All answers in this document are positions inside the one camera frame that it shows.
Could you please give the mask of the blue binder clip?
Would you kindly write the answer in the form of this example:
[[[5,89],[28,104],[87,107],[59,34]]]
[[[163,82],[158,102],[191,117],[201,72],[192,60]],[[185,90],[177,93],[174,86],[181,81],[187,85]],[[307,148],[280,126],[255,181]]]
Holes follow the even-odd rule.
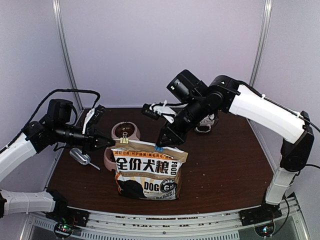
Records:
[[[162,152],[162,151],[164,150],[164,148],[163,148],[163,147],[160,147],[160,146],[155,145],[155,146],[154,146],[154,150],[155,150],[155,151],[157,151],[157,152]]]

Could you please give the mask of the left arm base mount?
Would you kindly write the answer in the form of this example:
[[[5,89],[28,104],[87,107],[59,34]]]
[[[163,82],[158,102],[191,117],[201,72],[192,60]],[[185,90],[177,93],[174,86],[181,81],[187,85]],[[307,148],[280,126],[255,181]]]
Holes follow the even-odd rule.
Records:
[[[46,218],[56,222],[53,233],[60,239],[70,237],[74,232],[79,233],[81,227],[86,227],[89,212],[69,207],[68,200],[57,190],[47,190],[55,203],[52,212],[46,212]]]

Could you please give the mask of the metal scoop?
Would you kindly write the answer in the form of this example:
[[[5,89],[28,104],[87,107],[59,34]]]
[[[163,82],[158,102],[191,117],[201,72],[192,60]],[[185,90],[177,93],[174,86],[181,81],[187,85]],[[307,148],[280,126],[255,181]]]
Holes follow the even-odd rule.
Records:
[[[72,148],[72,149],[69,151],[69,155],[70,155],[73,159],[75,159],[77,162],[79,162],[81,165],[83,165],[83,166],[88,166],[88,165],[90,165],[90,166],[94,167],[95,169],[100,170],[100,168],[99,168],[97,165],[91,163],[91,157],[90,157],[88,154],[86,154],[86,153],[83,154],[83,153],[82,153],[82,150],[80,150],[80,149],[77,148],[77,147]]]

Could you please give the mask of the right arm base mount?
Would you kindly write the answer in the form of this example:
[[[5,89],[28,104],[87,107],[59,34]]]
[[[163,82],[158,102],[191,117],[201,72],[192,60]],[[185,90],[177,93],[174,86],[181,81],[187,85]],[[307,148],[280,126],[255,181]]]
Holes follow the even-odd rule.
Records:
[[[253,226],[255,233],[265,239],[271,238],[276,233],[275,218],[281,216],[280,203],[268,204],[265,200],[260,206],[239,212],[242,226]]]

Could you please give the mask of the pink double pet bowl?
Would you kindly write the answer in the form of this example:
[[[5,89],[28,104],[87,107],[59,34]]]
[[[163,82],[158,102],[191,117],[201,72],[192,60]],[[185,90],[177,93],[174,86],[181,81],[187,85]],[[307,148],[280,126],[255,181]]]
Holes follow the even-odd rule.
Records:
[[[115,136],[115,128],[118,124],[120,123],[124,123],[124,122],[129,122],[129,123],[132,123],[134,126],[135,126],[135,132],[133,135],[131,135],[128,139],[129,140],[137,140],[139,141],[140,138],[141,138],[141,133],[140,133],[140,130],[138,129],[137,125],[134,124],[133,122],[130,122],[130,121],[122,121],[122,122],[119,122],[117,123],[116,125],[113,126],[112,130],[111,130],[111,137],[112,139],[115,140],[116,143],[118,143],[120,141],[120,138],[116,137]],[[115,159],[114,159],[114,156],[113,156],[113,152],[111,150],[111,147],[107,147],[104,151],[104,155],[103,155],[103,160],[104,160],[104,165],[105,167],[109,170],[109,171],[112,171],[112,170],[115,170],[116,169],[116,162],[115,162]]]

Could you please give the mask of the dog food bag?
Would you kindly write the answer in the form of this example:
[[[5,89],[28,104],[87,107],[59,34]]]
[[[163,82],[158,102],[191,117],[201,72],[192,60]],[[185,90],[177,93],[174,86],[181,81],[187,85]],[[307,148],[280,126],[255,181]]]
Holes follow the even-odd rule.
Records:
[[[129,140],[111,147],[116,164],[115,182],[122,197],[172,201],[180,197],[182,165],[188,153],[178,148],[164,147],[155,151],[151,142]]]

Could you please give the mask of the yellow binder clip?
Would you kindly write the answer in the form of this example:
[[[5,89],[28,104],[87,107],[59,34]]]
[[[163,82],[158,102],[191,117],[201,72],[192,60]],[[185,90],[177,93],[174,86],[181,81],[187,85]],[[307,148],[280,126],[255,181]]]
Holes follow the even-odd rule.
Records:
[[[122,133],[122,137],[120,138],[120,143],[121,144],[128,144],[129,143],[129,138],[128,138],[127,132]]]

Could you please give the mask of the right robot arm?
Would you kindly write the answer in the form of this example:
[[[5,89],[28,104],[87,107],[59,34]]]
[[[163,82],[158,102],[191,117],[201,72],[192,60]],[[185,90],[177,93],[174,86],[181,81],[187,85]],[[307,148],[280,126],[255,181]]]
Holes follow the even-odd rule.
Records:
[[[226,75],[219,75],[206,85],[185,69],[166,88],[183,108],[175,112],[167,102],[149,106],[155,115],[166,119],[156,142],[158,147],[183,144],[189,130],[218,112],[246,118],[283,138],[280,163],[266,190],[265,203],[256,210],[259,220],[268,220],[309,159],[315,138],[308,113],[281,106],[246,82]]]

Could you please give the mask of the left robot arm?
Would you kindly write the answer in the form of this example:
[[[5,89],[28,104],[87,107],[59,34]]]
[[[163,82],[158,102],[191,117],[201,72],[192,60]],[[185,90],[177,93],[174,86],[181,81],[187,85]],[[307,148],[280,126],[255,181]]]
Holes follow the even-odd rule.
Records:
[[[51,99],[47,113],[40,121],[28,123],[18,138],[0,152],[0,178],[3,180],[23,162],[42,152],[48,146],[58,143],[71,148],[76,157],[87,157],[88,152],[112,147],[115,141],[96,129],[105,113],[102,105],[91,108],[82,126],[70,125],[73,103],[65,99]],[[61,222],[72,218],[68,201],[56,190],[42,192],[0,191],[0,215],[15,213],[45,212],[57,217]]]

